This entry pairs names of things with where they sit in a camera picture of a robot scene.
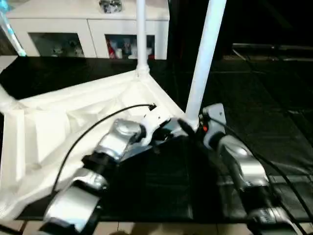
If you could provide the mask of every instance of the black mat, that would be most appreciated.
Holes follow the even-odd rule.
[[[151,61],[151,75],[184,110],[193,71]],[[307,62],[214,62],[203,106],[222,102],[227,123],[252,149],[288,175],[313,212],[313,80]],[[136,61],[81,58],[18,58],[0,83],[21,99],[135,69]],[[238,194],[221,164],[217,171],[186,139],[172,140],[125,162],[120,187],[103,214],[114,221],[243,222]],[[265,165],[282,199],[299,221],[307,215],[275,171]],[[42,219],[49,202],[29,205],[20,219]]]

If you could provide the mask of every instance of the glossy black surface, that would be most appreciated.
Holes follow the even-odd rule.
[[[151,75],[184,110],[192,66],[149,62]],[[277,164],[313,210],[313,82],[308,62],[213,62],[203,106],[222,102],[227,123],[259,154]],[[135,69],[136,61],[18,58],[0,83],[21,99]],[[125,162],[103,220],[242,222],[245,212],[226,168],[212,168],[186,139],[176,139]],[[277,172],[265,165],[292,214],[308,221]],[[20,219],[42,219],[50,198],[29,205]]]

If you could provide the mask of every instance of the white pole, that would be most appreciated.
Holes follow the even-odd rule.
[[[147,36],[146,36],[146,2],[137,0],[137,53],[138,64],[137,71],[139,74],[148,73],[149,66],[147,63]]]
[[[225,5],[226,0],[209,0],[186,108],[186,116],[190,122],[198,123],[198,115],[220,32]]]

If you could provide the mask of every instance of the cable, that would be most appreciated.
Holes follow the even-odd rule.
[[[211,117],[209,117],[209,118],[211,120],[213,120],[214,122],[218,123],[219,125],[223,126],[224,128],[226,128],[228,131],[230,131],[237,139],[239,139],[248,148],[248,145],[238,136],[238,134],[231,127],[227,126],[226,124],[224,124],[224,123],[222,123],[222,122],[220,122],[214,118],[211,118]],[[300,204],[302,205],[303,209],[307,213],[310,221],[313,222],[313,215],[312,215],[308,205],[305,203],[305,201],[303,200],[303,198],[299,194],[298,190],[294,187],[292,182],[288,179],[287,175],[278,166],[276,166],[274,163],[272,163],[271,161],[264,158],[262,155],[255,154],[251,150],[250,150],[250,152],[253,154],[253,156],[257,160],[259,160],[259,161],[262,160],[263,162],[268,164],[270,167],[272,167],[275,171],[277,171],[283,177],[283,179],[286,181],[287,185],[291,188],[291,190],[293,191],[293,193],[295,194],[295,196],[299,200]]]
[[[280,203],[280,206],[285,210],[287,215],[289,216],[289,219],[291,223],[293,223],[302,233],[302,235],[308,235],[308,233],[303,229],[303,227],[297,222],[297,220],[294,218],[294,216],[291,214],[291,212],[287,209],[287,207],[283,204]]]
[[[118,110],[116,111],[115,113],[112,113],[102,119],[100,119],[99,121],[97,121],[94,125],[92,125],[90,128],[88,128],[87,131],[85,131],[75,142],[74,144],[71,146],[71,148],[69,149],[69,151],[67,152],[67,154],[65,155],[62,163],[61,163],[61,166],[60,166],[60,169],[59,169],[59,172],[57,174],[57,177],[55,178],[55,181],[54,181],[54,184],[53,184],[53,187],[52,187],[52,190],[51,190],[51,194],[53,194],[54,192],[56,192],[56,187],[58,185],[58,182],[59,182],[59,179],[60,179],[60,176],[61,176],[61,173],[62,173],[62,170],[65,166],[65,163],[70,155],[70,153],[72,152],[73,148],[77,145],[77,143],[88,133],[90,132],[93,128],[95,128],[97,125],[99,125],[100,123],[102,123],[103,121],[111,118],[112,116],[116,115],[116,114],[119,114],[125,110],[128,110],[128,109],[132,109],[132,108],[136,108],[136,107],[143,107],[143,106],[149,106],[149,109],[152,110],[153,108],[156,107],[155,104],[137,104],[137,105],[133,105],[133,106],[129,106],[129,107],[126,107],[126,108],[123,108],[121,110]]]

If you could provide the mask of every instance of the floor tile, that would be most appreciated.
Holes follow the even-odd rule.
[[[101,222],[98,223],[93,235],[113,235],[117,232],[118,222]]]
[[[29,221],[24,229],[23,235],[33,235],[42,225],[42,221]]]
[[[304,229],[304,231],[306,231],[308,234],[309,233],[313,233],[313,225],[312,225],[312,223],[302,223],[300,225]]]
[[[24,221],[21,220],[14,220],[14,221],[0,221],[1,225],[4,225],[6,227],[9,227],[11,229],[19,230],[22,226]]]
[[[185,223],[119,223],[118,230],[129,235],[217,235],[216,225]]]
[[[250,235],[246,224],[218,224],[218,235]]]

